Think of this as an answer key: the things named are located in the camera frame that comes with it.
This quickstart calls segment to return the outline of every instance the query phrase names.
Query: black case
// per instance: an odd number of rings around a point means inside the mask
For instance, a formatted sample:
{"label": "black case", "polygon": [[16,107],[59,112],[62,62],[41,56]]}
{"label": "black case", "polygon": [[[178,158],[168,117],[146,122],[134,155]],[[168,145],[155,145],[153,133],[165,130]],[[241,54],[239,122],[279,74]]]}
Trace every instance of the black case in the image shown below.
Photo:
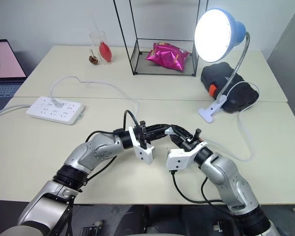
{"label": "black case", "polygon": [[[204,83],[207,90],[214,84],[216,91],[214,93],[214,99],[226,84],[226,77],[230,77],[233,69],[226,62],[213,64],[203,68],[201,73],[201,81]],[[228,91],[238,82],[244,81],[244,79],[236,74],[233,81],[223,93],[227,95]],[[227,101],[222,106],[223,110],[229,113],[241,111],[249,105],[253,104],[259,97],[259,94],[250,87],[248,83],[240,83],[236,85],[229,94]]]}

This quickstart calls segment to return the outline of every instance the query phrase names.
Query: power strip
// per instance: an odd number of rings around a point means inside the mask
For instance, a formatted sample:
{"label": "power strip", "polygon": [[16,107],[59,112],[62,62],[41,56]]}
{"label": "power strip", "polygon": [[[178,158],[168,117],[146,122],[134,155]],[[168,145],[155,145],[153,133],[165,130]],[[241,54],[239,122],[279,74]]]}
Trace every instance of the power strip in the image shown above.
{"label": "power strip", "polygon": [[57,102],[62,103],[63,106],[56,107],[50,97],[40,97],[28,108],[26,114],[34,118],[70,125],[83,116],[84,106],[81,103],[59,99]]}

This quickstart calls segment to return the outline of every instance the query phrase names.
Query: desk lamp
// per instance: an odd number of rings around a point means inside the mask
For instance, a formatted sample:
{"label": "desk lamp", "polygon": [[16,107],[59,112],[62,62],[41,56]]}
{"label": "desk lamp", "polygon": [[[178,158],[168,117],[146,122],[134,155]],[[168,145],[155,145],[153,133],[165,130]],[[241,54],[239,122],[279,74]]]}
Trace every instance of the desk lamp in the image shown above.
{"label": "desk lamp", "polygon": [[205,12],[199,19],[195,30],[195,46],[199,56],[206,62],[216,62],[224,58],[234,46],[240,44],[246,36],[243,53],[227,83],[219,92],[215,102],[207,109],[200,108],[199,115],[211,123],[213,115],[221,110],[227,97],[223,93],[231,84],[248,50],[250,35],[245,26],[234,19],[225,10],[214,8]]}

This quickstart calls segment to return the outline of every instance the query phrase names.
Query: laptop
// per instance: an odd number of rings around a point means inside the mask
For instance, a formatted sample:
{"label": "laptop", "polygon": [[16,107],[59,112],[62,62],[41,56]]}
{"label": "laptop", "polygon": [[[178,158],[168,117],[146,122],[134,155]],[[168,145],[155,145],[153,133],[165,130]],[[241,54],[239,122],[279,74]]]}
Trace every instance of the laptop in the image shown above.
{"label": "laptop", "polygon": [[25,79],[24,70],[9,42],[0,39],[0,110],[5,107]]}

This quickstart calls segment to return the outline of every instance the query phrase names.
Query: glass cup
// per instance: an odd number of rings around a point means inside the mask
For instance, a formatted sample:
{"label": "glass cup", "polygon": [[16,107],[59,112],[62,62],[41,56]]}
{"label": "glass cup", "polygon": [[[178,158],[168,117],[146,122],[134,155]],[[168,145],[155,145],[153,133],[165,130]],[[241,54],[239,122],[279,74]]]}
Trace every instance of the glass cup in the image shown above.
{"label": "glass cup", "polygon": [[109,64],[112,62],[112,52],[107,44],[104,31],[93,31],[89,34],[92,45],[90,52],[93,56],[97,57],[98,60],[103,64]]}

